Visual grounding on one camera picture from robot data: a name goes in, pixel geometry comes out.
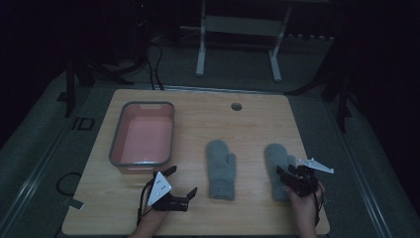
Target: tray rim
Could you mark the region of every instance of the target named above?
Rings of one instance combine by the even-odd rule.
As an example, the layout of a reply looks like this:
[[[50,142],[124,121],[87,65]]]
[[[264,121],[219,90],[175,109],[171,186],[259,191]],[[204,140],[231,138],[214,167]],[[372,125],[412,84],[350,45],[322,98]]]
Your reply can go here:
[[[169,105],[172,107],[172,128],[171,128],[171,132],[170,132],[170,145],[169,145],[169,156],[167,157],[166,160],[164,160],[163,162],[160,163],[155,163],[155,162],[141,162],[141,163],[137,163],[137,164],[122,164],[122,163],[116,163],[115,161],[112,160],[112,153],[114,151],[114,145],[115,142],[117,140],[117,134],[118,131],[120,129],[120,125],[121,125],[121,121],[122,121],[122,116],[124,114],[125,109],[132,105],[132,104],[165,104],[165,105]],[[111,144],[111,148],[109,150],[108,153],[108,160],[110,161],[110,163],[119,168],[119,169],[128,169],[128,168],[141,168],[141,167],[160,167],[163,166],[165,164],[167,164],[171,157],[172,157],[172,145],[173,145],[173,127],[174,127],[174,120],[175,120],[175,106],[173,105],[173,103],[169,102],[169,101],[129,101],[127,103],[125,103],[123,105],[123,107],[121,108],[121,112],[120,112],[120,116],[118,118],[118,123],[117,126],[115,127],[115,131],[114,131],[114,136],[112,139],[112,144]]]

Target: dark background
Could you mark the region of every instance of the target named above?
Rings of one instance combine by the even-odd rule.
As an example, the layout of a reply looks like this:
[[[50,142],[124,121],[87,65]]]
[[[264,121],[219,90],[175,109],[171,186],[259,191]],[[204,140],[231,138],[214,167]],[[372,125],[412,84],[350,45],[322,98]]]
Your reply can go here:
[[[276,1],[257,2],[214,0],[208,11],[275,19],[284,8],[283,3],[278,8],[269,5]],[[287,33],[336,38],[323,68],[357,72],[351,92],[419,212],[419,4],[387,0],[295,5]],[[0,145],[65,70],[70,56],[107,63],[141,58],[153,29],[176,41],[180,25],[199,26],[200,8],[197,0],[1,0]],[[139,23],[142,28],[134,31]],[[127,47],[133,38],[140,40],[134,49]],[[348,54],[353,60],[343,57]]]

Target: black cable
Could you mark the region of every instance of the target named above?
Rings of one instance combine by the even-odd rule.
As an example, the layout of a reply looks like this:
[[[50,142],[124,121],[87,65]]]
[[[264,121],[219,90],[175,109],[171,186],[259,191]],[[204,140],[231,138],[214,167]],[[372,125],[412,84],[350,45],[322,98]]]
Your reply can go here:
[[[55,184],[55,188],[56,188],[56,190],[57,190],[60,194],[62,194],[62,195],[74,196],[74,192],[72,192],[72,193],[70,193],[70,192],[65,192],[65,191],[63,191],[63,190],[61,189],[61,187],[60,187],[61,182],[62,182],[64,179],[66,179],[67,177],[69,177],[69,176],[78,176],[78,177],[80,177],[80,178],[81,178],[81,174],[80,174],[80,173],[76,173],[76,172],[70,172],[70,173],[67,173],[67,174],[65,174],[64,176],[62,176],[61,178],[59,178],[59,180],[58,180],[58,181],[56,182],[56,184]]]
[[[61,186],[60,186],[61,182],[62,182],[64,179],[66,179],[67,177],[69,177],[69,176],[78,176],[78,177],[80,177],[80,178],[81,178],[81,174],[80,174],[80,173],[76,173],[76,172],[70,172],[70,173],[67,173],[67,174],[63,175],[61,178],[59,178],[59,180],[58,180],[58,181],[56,182],[56,184],[55,184],[55,188],[56,188],[56,190],[57,190],[60,194],[62,194],[62,195],[66,195],[66,196],[74,196],[74,192],[72,192],[72,193],[70,193],[70,192],[65,192],[65,191],[63,191],[63,190],[61,189]],[[55,232],[55,234],[54,234],[53,238],[57,237],[57,236],[58,236],[58,234],[59,234],[59,232],[61,232],[61,231],[62,231],[62,225],[60,225],[60,226],[58,227],[58,229],[56,230],[56,232]]]
[[[146,62],[144,63],[144,65],[142,65],[142,67],[141,68],[139,68],[139,69],[137,69],[137,70],[135,70],[135,71],[133,71],[133,72],[131,72],[131,73],[126,73],[124,76],[125,77],[131,77],[131,76],[134,76],[134,75],[136,75],[137,73],[139,73],[139,72],[141,72],[143,69],[145,69],[145,67],[146,67]]]
[[[112,79],[112,80],[114,80],[114,81],[116,81],[120,84],[130,84],[130,85],[134,84],[134,82],[128,81],[128,80],[120,77],[117,73],[111,71],[106,66],[102,65],[99,62],[94,61],[93,59],[89,59],[89,58],[85,57],[84,60],[86,61],[87,65],[91,69],[101,73],[102,75],[106,76],[107,78],[110,78],[110,79]]]
[[[137,213],[137,225],[139,225],[140,221],[142,220],[142,216],[148,214],[150,210],[148,210],[145,214],[143,214],[143,198],[145,197],[145,192],[148,189],[148,187],[155,181],[155,179],[153,178],[152,180],[148,181],[145,184],[145,187],[143,187],[142,190],[142,194],[140,195],[140,205],[139,205],[139,209],[138,209],[138,213]]]
[[[316,190],[314,189],[314,187],[312,186],[311,181],[310,181],[310,179],[309,179],[308,175],[304,175],[303,177],[304,177],[304,178],[305,178],[305,180],[308,182],[308,185],[309,185],[310,189],[312,190],[312,194],[313,194],[313,196],[314,196],[314,198],[315,198],[315,210],[316,210],[316,214],[315,214],[315,226],[317,226],[317,225],[318,225],[318,222],[319,222],[319,212],[321,211],[322,203],[321,203],[321,205],[319,204],[318,196],[316,195],[316,192],[317,192],[317,191],[316,191]],[[324,191],[322,190],[321,185],[319,185],[319,182],[318,182],[318,186],[321,188],[321,191],[322,191],[322,196],[321,196],[321,198],[322,198],[322,199],[324,199],[324,198],[323,198],[323,196],[324,196]]]
[[[149,60],[149,58],[147,58],[147,64],[148,64],[149,69],[150,69],[149,74],[151,75],[151,86],[152,86],[152,89],[155,90],[155,83],[154,83],[154,77],[155,77],[156,80],[157,80],[157,85],[158,85],[159,89],[164,90],[163,84],[161,83],[161,81],[158,77],[158,66],[160,64],[160,60],[161,60],[161,57],[163,55],[163,50],[161,49],[160,46],[158,46],[154,43],[151,43],[151,45],[158,48],[159,52],[160,52],[155,68],[152,67],[151,61]]]
[[[124,68],[115,69],[115,70],[112,70],[112,72],[122,76],[124,74],[130,73],[133,71],[141,71],[145,67],[145,64],[146,64],[145,60],[136,59],[133,65],[130,65]]]

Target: robotic hand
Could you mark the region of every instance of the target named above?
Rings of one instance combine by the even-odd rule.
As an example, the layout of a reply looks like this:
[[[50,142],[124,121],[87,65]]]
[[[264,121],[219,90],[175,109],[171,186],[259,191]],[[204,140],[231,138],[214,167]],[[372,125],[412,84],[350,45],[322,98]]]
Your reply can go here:
[[[289,186],[296,194],[300,197],[313,194],[315,198],[316,206],[316,215],[315,215],[315,225],[319,222],[319,212],[321,210],[323,200],[318,201],[316,191],[318,190],[318,180],[315,178],[315,171],[319,170],[327,172],[330,174],[334,173],[333,169],[329,169],[320,163],[316,162],[314,159],[311,160],[299,160],[302,166],[294,167],[289,165],[287,173],[284,169],[277,166],[277,174],[280,175],[280,180]]]
[[[189,201],[197,193],[197,187],[188,193],[186,197],[173,196],[170,194],[172,190],[171,185],[166,180],[167,177],[172,175],[176,171],[176,166],[167,169],[164,172],[154,172],[154,178],[146,183],[143,188],[140,207],[138,209],[138,220],[137,224],[140,223],[143,214],[143,198],[145,191],[150,190],[148,206],[158,211],[187,211]]]

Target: gray floor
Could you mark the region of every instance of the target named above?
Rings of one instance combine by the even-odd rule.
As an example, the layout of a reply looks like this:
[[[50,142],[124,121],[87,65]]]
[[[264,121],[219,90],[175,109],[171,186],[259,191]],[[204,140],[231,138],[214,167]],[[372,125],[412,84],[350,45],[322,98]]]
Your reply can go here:
[[[158,74],[166,90],[281,94],[310,81],[331,45],[320,39],[284,40],[278,57],[283,82],[277,83],[272,80],[263,49],[221,49],[213,42],[207,49],[205,74],[196,77],[194,34],[185,36],[178,46],[164,38],[155,39],[162,46]],[[158,48],[151,47],[152,64],[158,57]],[[126,78],[135,82],[131,88],[150,89],[149,76],[142,70]],[[65,88],[64,74],[52,82],[1,151],[0,208],[7,219],[3,219],[0,231],[8,231],[9,237],[66,237],[59,232],[67,211],[62,204],[66,196],[57,192],[55,184],[67,173],[82,173],[111,96],[122,87],[105,79],[98,80],[93,88],[77,87],[77,107],[64,119],[65,104],[56,101]],[[323,102],[321,91],[322,86],[288,98],[307,155],[336,171],[333,175],[317,174],[329,198],[325,205],[331,225],[329,236],[419,237],[419,217],[366,118],[349,103],[353,117],[346,119],[348,133],[341,133],[335,123],[337,103]],[[94,119],[92,130],[73,128],[76,117]],[[32,175],[34,169],[43,176]],[[63,189],[72,192],[77,182],[77,177],[69,177]],[[13,203],[19,191],[29,196],[21,197],[21,204]],[[12,225],[7,227],[6,221],[13,221]]]

